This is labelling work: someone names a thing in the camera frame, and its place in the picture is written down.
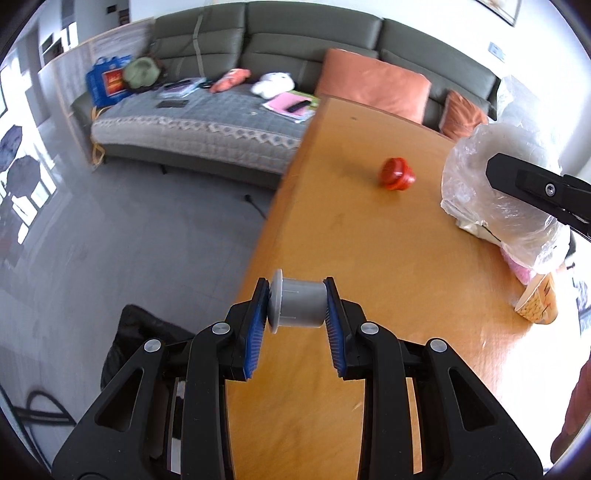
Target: orange plush toy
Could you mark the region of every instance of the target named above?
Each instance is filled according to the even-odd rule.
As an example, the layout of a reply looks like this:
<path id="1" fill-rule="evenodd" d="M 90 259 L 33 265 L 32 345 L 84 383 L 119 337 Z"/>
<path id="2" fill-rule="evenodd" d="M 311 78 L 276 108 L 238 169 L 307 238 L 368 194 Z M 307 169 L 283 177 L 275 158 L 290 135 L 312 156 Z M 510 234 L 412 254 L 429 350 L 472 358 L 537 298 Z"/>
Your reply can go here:
<path id="1" fill-rule="evenodd" d="M 225 92 L 226 90 L 243 83 L 250 75 L 250 70 L 232 69 L 216 83 L 214 83 L 213 87 L 211 87 L 209 91 L 212 93 Z"/>

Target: gray floor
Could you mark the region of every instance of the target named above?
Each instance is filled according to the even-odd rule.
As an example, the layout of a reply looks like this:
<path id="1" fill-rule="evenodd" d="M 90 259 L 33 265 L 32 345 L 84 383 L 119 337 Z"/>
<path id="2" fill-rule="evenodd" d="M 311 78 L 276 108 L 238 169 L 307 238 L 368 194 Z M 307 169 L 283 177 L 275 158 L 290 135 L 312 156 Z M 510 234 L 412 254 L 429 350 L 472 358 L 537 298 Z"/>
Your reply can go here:
<path id="1" fill-rule="evenodd" d="M 41 388 L 80 419 L 124 305 L 192 332 L 225 317 L 264 224 L 243 196 L 267 211 L 273 192 L 124 160 L 92 172 L 42 127 L 56 190 L 3 255 L 0 384 L 15 405 Z M 35 429 L 53 458 L 68 430 Z"/>

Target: clear plastic bag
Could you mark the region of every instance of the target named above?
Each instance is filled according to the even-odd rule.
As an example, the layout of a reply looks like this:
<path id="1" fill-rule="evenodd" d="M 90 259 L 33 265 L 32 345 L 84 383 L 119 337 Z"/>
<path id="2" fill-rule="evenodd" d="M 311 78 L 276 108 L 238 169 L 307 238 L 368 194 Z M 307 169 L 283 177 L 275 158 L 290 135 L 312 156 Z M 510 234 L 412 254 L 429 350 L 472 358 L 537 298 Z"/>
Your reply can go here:
<path id="1" fill-rule="evenodd" d="M 539 100 L 512 78 L 503 80 L 498 103 L 498 121 L 479 125 L 448 156 L 441 207 L 460 228 L 500 245 L 517 264 L 549 273 L 566 257 L 569 227 L 494 190 L 485 172 L 488 160 L 504 153 L 560 174 L 553 130 L 545 123 L 548 116 Z"/>

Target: light switch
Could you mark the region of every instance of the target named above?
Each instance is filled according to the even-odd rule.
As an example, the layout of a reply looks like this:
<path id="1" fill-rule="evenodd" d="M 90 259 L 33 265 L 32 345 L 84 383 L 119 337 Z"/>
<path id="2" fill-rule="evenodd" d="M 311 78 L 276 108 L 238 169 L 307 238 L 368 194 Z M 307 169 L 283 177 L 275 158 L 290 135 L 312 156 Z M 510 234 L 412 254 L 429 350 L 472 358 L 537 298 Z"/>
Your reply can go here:
<path id="1" fill-rule="evenodd" d="M 495 45 L 493 42 L 491 42 L 491 44 L 488 45 L 488 51 L 503 63 L 505 62 L 505 54 L 498 45 Z"/>

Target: tabletop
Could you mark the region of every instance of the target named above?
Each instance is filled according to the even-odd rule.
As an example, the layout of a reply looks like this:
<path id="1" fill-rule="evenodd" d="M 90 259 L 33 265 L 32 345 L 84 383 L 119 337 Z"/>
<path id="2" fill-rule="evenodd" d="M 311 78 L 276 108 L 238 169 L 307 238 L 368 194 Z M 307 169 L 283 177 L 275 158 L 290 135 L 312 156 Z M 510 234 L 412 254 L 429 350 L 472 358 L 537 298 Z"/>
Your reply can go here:
<path id="1" fill-rule="evenodd" d="M 558 286 L 558 319 L 532 325 L 513 310 L 524 291 L 499 248 L 455 227 L 440 207 L 441 173 L 454 144 L 425 127 L 339 99 L 323 99 L 274 199 L 238 301 L 258 277 L 335 278 L 341 298 L 398 338 L 441 337 L 513 417 L 543 464 L 564 422 L 588 352 L 573 291 Z M 417 181 L 378 184 L 390 157 Z M 259 367 L 229 382 L 228 415 L 238 480 L 355 479 L 363 381 L 332 366 L 325 327 L 265 332 Z M 413 394 L 411 411 L 415 415 Z M 414 469 L 420 471 L 413 419 Z"/>

